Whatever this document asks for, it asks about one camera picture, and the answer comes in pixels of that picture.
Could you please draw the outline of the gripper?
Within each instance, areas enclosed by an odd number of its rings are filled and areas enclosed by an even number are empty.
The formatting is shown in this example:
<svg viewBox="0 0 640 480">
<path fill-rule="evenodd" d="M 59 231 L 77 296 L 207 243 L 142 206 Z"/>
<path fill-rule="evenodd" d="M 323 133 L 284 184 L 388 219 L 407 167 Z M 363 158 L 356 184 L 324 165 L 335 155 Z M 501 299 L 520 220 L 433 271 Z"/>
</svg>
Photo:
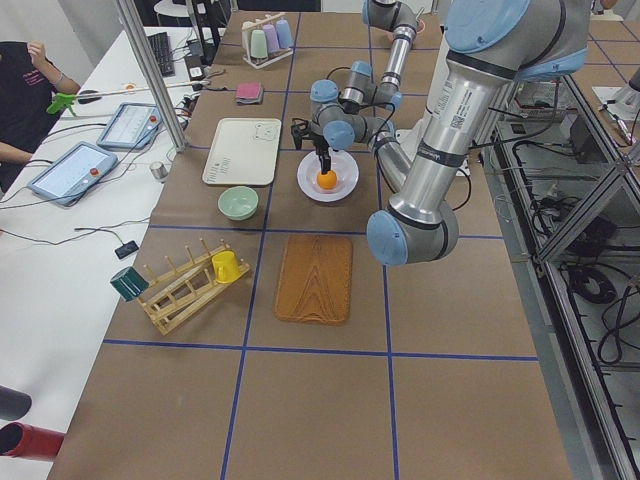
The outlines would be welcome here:
<svg viewBox="0 0 640 480">
<path fill-rule="evenodd" d="M 318 135 L 309 122 L 298 122 L 291 126 L 291 135 L 296 150 L 311 148 L 311 141 Z"/>
<path fill-rule="evenodd" d="M 331 170 L 331 157 L 326 139 L 322 135 L 315 135 L 312 142 L 318 156 L 320 170 L 323 173 L 328 173 Z"/>
</svg>

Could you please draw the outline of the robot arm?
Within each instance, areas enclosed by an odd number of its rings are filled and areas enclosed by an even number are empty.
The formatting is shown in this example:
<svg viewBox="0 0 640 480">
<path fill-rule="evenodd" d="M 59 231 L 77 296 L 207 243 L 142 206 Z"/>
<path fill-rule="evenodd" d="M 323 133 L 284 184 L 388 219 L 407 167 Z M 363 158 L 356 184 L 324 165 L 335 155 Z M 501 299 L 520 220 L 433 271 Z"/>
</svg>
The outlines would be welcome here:
<svg viewBox="0 0 640 480">
<path fill-rule="evenodd" d="M 366 235 L 387 266 L 437 260 L 459 235 L 446 194 L 467 158 L 497 91 L 514 81 L 550 80 L 579 70 L 587 55 L 586 1 L 455 1 L 444 23 L 447 77 L 416 152 L 408 156 L 388 121 L 367 117 L 368 104 L 396 106 L 417 19 L 399 1 L 368 1 L 362 17 L 393 36 L 386 71 L 373 82 L 355 64 L 347 84 L 316 81 L 309 129 L 321 158 L 330 150 L 366 144 L 392 188 L 384 210 L 368 220 Z"/>
<path fill-rule="evenodd" d="M 401 83 L 405 63 L 418 33 L 418 15 L 401 1 L 365 1 L 363 23 L 392 35 L 386 67 L 379 80 L 372 66 L 355 61 L 348 68 L 344 86 L 330 77 L 315 81 L 309 92 L 310 118 L 294 118 L 291 136 L 297 150 L 305 140 L 319 155 L 346 150 L 355 143 L 368 144 L 391 131 L 389 118 L 364 115 L 368 107 L 396 113 L 402 103 Z"/>
</svg>

